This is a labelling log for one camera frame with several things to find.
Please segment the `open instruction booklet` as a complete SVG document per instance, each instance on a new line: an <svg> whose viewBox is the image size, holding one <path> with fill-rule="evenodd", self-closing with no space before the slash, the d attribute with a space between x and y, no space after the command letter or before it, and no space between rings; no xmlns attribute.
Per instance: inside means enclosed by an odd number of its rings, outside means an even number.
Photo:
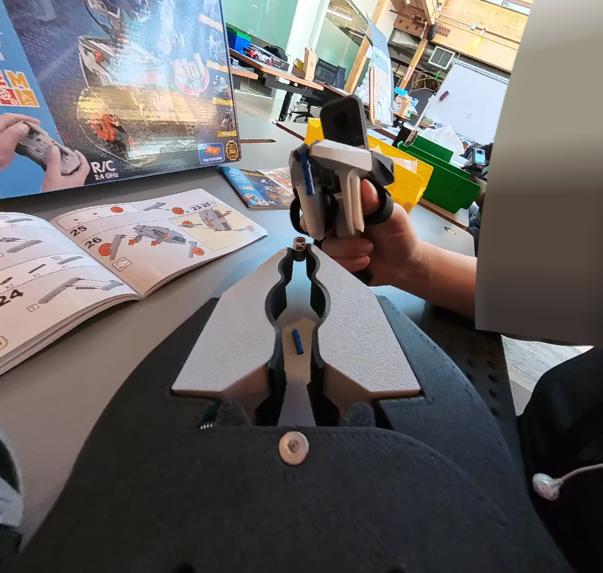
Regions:
<svg viewBox="0 0 603 573"><path fill-rule="evenodd" d="M51 221L2 212L1 374L96 314L267 234L203 189Z"/></svg>

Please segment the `whiteboard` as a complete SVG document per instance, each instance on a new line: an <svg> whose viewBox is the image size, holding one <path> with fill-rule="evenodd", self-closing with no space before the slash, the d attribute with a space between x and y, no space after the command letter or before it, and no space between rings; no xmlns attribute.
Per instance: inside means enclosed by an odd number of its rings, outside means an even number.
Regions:
<svg viewBox="0 0 603 573"><path fill-rule="evenodd" d="M455 60L425 116L478 144L494 141L510 76Z"/></svg>

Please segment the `small blue booklet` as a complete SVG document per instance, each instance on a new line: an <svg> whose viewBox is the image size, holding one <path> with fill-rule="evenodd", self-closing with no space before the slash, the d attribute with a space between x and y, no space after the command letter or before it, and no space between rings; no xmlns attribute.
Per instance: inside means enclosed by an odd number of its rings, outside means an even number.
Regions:
<svg viewBox="0 0 603 573"><path fill-rule="evenodd" d="M288 167L245 170L218 168L249 209L288 210L295 195Z"/></svg>

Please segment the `cardboard box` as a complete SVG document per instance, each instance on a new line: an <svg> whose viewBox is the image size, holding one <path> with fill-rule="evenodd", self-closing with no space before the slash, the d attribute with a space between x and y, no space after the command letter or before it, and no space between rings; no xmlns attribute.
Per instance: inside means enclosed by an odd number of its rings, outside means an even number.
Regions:
<svg viewBox="0 0 603 573"><path fill-rule="evenodd" d="M294 76L313 81L315 75L315 66L318 57L312 49L305 48L303 58L296 58L291 66L291 74Z"/></svg>

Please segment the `person's right hand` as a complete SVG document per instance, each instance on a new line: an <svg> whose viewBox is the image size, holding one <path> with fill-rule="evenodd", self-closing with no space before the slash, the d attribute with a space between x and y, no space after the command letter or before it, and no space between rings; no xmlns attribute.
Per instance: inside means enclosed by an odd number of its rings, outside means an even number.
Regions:
<svg viewBox="0 0 603 573"><path fill-rule="evenodd" d="M392 286L415 296L421 293L420 241L398 204L386 221L366 225L360 237L331 235L321 249L347 271L371 274L373 286Z"/></svg>

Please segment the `yellow plastic bin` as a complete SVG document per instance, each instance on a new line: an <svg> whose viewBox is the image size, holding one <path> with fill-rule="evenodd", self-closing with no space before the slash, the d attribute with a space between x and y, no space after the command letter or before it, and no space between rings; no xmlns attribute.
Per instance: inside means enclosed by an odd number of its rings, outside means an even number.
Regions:
<svg viewBox="0 0 603 573"><path fill-rule="evenodd" d="M432 176L433 167L370 134L368 143L371 150L376 150L393 160L395 179L388 186L388 190L393 201L410 213L423 197Z"/></svg>

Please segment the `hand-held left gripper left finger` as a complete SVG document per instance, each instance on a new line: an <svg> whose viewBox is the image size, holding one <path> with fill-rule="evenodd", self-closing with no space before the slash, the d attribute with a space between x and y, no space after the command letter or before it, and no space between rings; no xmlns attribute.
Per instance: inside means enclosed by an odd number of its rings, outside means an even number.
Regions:
<svg viewBox="0 0 603 573"><path fill-rule="evenodd" d="M282 333L288 249L225 291L172 385L172 392L232 399L258 425L279 421L286 389Z"/></svg>

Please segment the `green plastic bin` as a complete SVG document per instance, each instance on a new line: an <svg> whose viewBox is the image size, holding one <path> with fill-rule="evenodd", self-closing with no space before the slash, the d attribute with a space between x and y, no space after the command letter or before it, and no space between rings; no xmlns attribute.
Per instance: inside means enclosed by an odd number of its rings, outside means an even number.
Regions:
<svg viewBox="0 0 603 573"><path fill-rule="evenodd" d="M426 201L453 214L460 209L469 209L473 204L480 186L471 181L469 171L451 163L454 155L451 150L421 136L417 136L410 145L400 141L397 148L432 166L432 174L423 194Z"/></svg>

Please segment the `wooden background table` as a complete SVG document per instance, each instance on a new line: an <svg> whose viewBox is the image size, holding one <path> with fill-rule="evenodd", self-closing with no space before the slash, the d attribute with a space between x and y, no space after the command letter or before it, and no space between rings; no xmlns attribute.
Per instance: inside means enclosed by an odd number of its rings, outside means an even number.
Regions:
<svg viewBox="0 0 603 573"><path fill-rule="evenodd" d="M339 89L321 81L311 81L300 78L274 66L259 62L253 58L241 54L240 52L237 52L234 49L230 49L230 56L239 60L240 62L248 64L257 71L260 71L265 79L265 84L267 87L285 92L282 108L278 117L279 122L286 121L290 112L291 98L293 94L309 96L326 89L327 91L337 94L338 96L348 95L348 92L343 89Z"/></svg>

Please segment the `blue robot kit box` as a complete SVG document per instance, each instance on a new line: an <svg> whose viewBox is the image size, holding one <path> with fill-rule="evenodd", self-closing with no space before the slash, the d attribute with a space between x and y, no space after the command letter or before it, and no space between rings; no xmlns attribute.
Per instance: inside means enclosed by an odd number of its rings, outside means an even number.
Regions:
<svg viewBox="0 0 603 573"><path fill-rule="evenodd" d="M222 0L1 0L1 198L237 162Z"/></svg>

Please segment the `paper sign board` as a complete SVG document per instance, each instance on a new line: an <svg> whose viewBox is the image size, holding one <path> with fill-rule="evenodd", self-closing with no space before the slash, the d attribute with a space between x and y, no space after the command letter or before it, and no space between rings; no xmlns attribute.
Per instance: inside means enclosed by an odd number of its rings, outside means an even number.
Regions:
<svg viewBox="0 0 603 573"><path fill-rule="evenodd" d="M375 127L387 128L394 123L394 84L388 41L377 26L368 22L368 40L372 48L372 67L368 72L368 112Z"/></svg>

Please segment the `person's black clothing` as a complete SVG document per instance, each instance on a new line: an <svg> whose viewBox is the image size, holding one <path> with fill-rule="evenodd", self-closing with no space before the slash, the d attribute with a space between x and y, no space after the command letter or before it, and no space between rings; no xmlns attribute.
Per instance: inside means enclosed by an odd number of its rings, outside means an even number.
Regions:
<svg viewBox="0 0 603 573"><path fill-rule="evenodd" d="M579 473L553 501L539 496L537 473L562 478L602 464L602 349L547 371L517 418L531 501L576 572L602 572L602 470Z"/></svg>

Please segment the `grey desk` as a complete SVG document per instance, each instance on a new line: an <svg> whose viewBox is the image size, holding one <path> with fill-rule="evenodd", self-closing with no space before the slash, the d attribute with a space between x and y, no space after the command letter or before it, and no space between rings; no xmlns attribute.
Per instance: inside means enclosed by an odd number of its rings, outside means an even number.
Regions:
<svg viewBox="0 0 603 573"><path fill-rule="evenodd" d="M285 210L248 210L214 168L1 201L3 212L51 220L87 206L197 188L253 219L268 236L177 278L145 299L114 306L81 323L1 376L1 430L22 474L24 540L52 509L94 424L141 360L208 299L290 246L294 231Z"/></svg>

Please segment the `black office chair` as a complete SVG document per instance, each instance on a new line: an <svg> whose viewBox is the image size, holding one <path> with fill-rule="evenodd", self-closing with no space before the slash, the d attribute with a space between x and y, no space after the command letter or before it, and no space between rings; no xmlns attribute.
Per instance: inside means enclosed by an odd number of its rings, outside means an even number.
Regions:
<svg viewBox="0 0 603 573"><path fill-rule="evenodd" d="M313 91L310 95L303 95L289 115L288 120L294 123L307 123L310 118L316 117L320 109L328 102L325 90Z"/></svg>

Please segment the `wooden pillar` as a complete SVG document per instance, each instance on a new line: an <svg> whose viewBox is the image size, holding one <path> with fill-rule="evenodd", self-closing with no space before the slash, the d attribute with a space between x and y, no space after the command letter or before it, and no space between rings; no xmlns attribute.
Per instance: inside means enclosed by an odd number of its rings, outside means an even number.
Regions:
<svg viewBox="0 0 603 573"><path fill-rule="evenodd" d="M370 19L369 28L374 26L385 37L389 37L393 29L394 15L390 8L391 0L374 0L369 1L369 6L366 9ZM356 87L360 83L369 47L368 39L363 37L344 88L350 94L356 91Z"/></svg>

